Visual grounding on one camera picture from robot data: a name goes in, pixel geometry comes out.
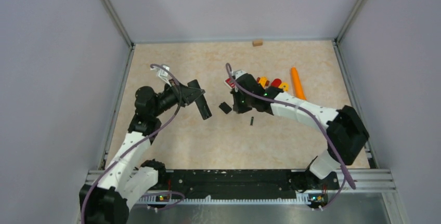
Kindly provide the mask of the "black remote control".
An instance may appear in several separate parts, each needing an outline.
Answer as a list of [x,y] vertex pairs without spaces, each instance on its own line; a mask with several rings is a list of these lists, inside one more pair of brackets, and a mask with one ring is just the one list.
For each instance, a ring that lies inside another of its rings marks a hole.
[[[199,82],[197,80],[192,80],[192,81],[188,82],[187,85],[189,87],[194,87],[194,88],[197,88],[197,89],[201,89],[201,87],[199,85]],[[210,111],[210,108],[208,106],[208,103],[207,103],[206,98],[204,97],[204,95],[198,97],[195,100],[195,102],[196,102],[198,110],[199,110],[199,112],[201,114],[202,119],[203,120],[209,119],[212,116],[212,113]]]

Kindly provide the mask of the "white remote control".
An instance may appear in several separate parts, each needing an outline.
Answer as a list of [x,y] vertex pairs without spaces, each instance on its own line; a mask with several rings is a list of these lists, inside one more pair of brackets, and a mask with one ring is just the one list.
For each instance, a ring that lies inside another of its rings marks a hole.
[[231,78],[228,78],[224,81],[224,83],[231,89],[235,88],[235,84]]

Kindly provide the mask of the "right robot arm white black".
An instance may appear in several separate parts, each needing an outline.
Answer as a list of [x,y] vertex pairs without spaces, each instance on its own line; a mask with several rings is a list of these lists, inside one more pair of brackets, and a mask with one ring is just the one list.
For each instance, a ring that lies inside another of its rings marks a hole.
[[326,182],[326,177],[338,168],[346,180],[353,184],[348,166],[354,163],[369,139],[365,125],[353,107],[327,108],[299,99],[280,88],[263,88],[251,74],[242,70],[229,78],[234,84],[231,94],[236,113],[255,109],[295,120],[324,135],[327,148],[313,159],[305,174],[305,182],[310,188],[320,188]]

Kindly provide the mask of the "black battery cover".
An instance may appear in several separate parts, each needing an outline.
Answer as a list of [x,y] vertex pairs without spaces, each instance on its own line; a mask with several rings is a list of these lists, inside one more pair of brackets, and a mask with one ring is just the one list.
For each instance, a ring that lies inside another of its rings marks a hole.
[[232,111],[232,108],[226,103],[226,102],[222,102],[219,106],[218,106],[225,114],[229,114]]

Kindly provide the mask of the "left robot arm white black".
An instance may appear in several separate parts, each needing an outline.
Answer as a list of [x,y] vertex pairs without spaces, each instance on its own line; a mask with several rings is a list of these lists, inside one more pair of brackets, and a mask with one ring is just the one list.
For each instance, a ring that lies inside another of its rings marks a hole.
[[151,187],[166,185],[166,174],[157,168],[141,167],[136,173],[133,169],[168,125],[159,120],[162,113],[195,102],[203,119],[211,117],[204,93],[197,80],[186,85],[170,81],[160,93],[150,86],[137,89],[135,113],[118,152],[93,184],[83,185],[79,192],[81,223],[126,223],[130,210]]

